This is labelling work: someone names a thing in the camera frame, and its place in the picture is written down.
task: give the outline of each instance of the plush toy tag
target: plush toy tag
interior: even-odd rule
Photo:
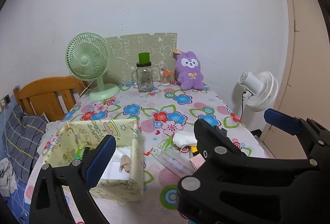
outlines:
[[[176,48],[173,48],[173,53],[181,55],[182,51]]]

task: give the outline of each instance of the floral tablecloth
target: floral tablecloth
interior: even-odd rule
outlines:
[[[202,90],[182,91],[177,82],[170,86],[155,83],[150,93],[140,93],[131,84],[119,85],[120,92],[103,101],[81,98],[63,121],[134,118],[144,136],[144,199],[141,202],[120,202],[95,198],[111,224],[192,223],[175,210],[176,184],[179,178],[153,157],[165,148],[172,148],[172,137],[178,130],[193,132],[194,122],[204,119],[211,125],[228,130],[228,137],[248,156],[266,158],[267,154],[229,107],[207,86]],[[189,159],[189,149],[181,153]],[[83,223],[72,196],[66,198],[77,223]]]

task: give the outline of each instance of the white fan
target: white fan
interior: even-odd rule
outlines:
[[[252,72],[245,71],[240,76],[239,83],[251,93],[246,105],[255,112],[268,109],[278,94],[277,79],[270,72],[261,72],[254,76]]]

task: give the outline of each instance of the door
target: door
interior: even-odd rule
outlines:
[[[318,0],[293,3],[292,66],[279,111],[310,118],[330,130],[330,45]],[[261,137],[278,159],[305,159],[296,136],[271,126]]]

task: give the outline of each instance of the stuffed animal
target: stuffed animal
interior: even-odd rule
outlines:
[[[175,69],[179,73],[178,82],[182,90],[202,89],[204,87],[201,65],[193,52],[182,52],[177,55]]]

